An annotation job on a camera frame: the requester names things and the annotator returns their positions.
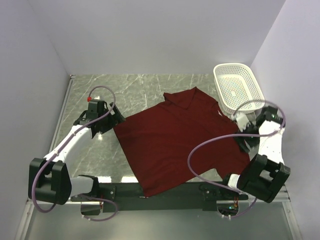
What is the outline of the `dark red polo shirt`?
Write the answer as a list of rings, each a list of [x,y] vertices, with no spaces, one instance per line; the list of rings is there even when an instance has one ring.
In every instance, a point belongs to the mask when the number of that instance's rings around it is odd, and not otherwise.
[[[198,88],[165,93],[164,101],[129,116],[114,128],[143,193],[151,197],[208,170],[220,177],[249,164],[231,137],[238,127],[218,102]]]

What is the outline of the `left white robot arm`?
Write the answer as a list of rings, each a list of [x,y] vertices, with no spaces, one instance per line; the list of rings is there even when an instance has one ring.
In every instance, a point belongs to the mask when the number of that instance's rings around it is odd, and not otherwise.
[[[100,195],[96,176],[69,173],[80,150],[96,134],[104,134],[126,119],[115,103],[93,99],[88,108],[74,121],[67,136],[43,158],[34,158],[29,164],[28,197],[33,202],[42,201],[63,205],[69,198],[83,195],[88,201]]]

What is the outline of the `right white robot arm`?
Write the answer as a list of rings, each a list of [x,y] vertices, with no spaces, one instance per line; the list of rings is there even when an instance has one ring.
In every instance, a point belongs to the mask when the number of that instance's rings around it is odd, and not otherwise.
[[[258,151],[241,174],[229,173],[223,179],[219,193],[230,200],[240,190],[271,203],[291,173],[282,156],[284,119],[278,114],[278,108],[272,106],[263,107],[255,123],[242,112],[236,113],[234,119],[238,126],[236,133],[240,136],[233,139],[240,150],[248,153],[258,147]]]

